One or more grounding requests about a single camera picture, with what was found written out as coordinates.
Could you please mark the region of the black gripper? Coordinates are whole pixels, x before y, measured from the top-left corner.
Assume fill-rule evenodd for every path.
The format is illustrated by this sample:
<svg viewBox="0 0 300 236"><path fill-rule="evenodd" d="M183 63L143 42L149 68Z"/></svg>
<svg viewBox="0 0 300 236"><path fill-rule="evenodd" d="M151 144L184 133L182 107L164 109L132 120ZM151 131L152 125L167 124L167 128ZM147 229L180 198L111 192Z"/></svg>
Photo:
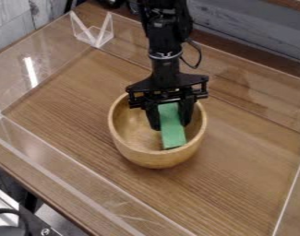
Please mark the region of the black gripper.
<svg viewBox="0 0 300 236"><path fill-rule="evenodd" d="M129 108L145 109L149 128L160 130L156 104L178 102L182 126L188 125L194 103L208 97L208 77L180 71L182 52L149 53L151 72L125 87Z"/></svg>

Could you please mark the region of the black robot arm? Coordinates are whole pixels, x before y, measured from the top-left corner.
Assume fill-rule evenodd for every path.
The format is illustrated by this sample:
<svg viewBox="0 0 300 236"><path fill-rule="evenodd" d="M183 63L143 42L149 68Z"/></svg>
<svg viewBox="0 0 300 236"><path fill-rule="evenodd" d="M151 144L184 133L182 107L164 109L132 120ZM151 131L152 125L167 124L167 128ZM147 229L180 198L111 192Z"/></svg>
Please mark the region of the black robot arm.
<svg viewBox="0 0 300 236"><path fill-rule="evenodd" d="M178 103L180 125L191 122L198 99L208 96L208 77L180 71L182 44L190 40L192 19L186 0L136 0L141 28L148 39L149 75L125 87L129 108L145 112L149 128L162 129L158 106Z"/></svg>

